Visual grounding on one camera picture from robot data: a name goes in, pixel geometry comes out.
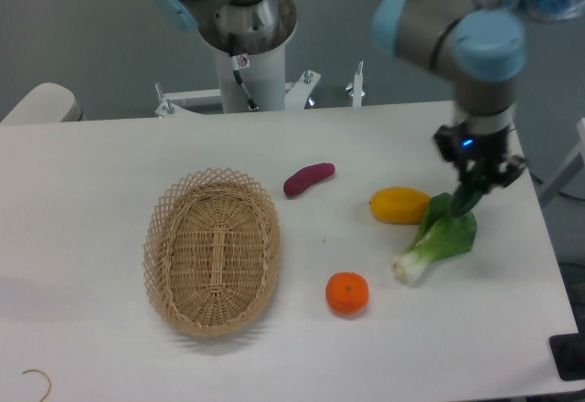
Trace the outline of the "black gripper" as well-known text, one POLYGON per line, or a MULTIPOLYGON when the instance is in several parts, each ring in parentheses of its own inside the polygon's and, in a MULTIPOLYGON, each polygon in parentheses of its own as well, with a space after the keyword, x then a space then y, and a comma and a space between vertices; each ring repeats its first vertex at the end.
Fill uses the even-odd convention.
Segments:
POLYGON ((526 170, 527 160, 519 154, 507 155, 506 125, 497 132, 472 133, 466 123, 442 125, 433 135, 433 141, 442 159, 458 172, 458 180, 470 180, 471 164, 478 164, 485 173, 485 190, 489 194, 497 187, 506 188, 526 170))

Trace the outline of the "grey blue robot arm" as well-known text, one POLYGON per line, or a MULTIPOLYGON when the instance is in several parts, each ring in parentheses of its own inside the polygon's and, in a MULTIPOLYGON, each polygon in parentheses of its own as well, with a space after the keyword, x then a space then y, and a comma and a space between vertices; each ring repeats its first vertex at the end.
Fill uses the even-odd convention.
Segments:
MULTIPOLYGON (((213 51, 224 111, 300 109, 308 94, 285 86, 284 49, 297 25, 292 0, 155 0, 177 27, 196 30, 213 51)), ((525 33, 504 0, 383 0, 376 44, 452 82, 453 124, 434 141, 454 165, 456 196, 506 187, 526 163, 507 150, 525 33)))

